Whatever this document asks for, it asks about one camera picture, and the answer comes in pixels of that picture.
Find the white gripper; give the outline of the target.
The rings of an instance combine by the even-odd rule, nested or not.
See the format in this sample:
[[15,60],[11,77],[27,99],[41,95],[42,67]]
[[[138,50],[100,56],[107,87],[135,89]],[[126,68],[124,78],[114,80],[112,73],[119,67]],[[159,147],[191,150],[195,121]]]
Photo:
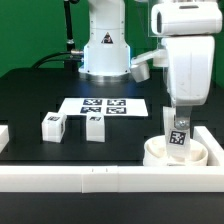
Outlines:
[[190,128],[191,106],[207,99],[215,49],[212,36],[169,37],[162,39],[167,52],[167,90],[176,107],[174,126]]

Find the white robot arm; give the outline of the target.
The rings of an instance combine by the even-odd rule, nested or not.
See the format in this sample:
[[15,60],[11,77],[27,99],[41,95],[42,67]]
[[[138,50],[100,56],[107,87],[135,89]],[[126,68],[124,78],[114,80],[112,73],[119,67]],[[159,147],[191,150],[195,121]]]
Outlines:
[[149,78],[148,61],[164,69],[175,128],[187,130],[194,106],[205,103],[214,35],[222,30],[217,0],[88,0],[89,41],[79,72],[98,82],[128,74]]

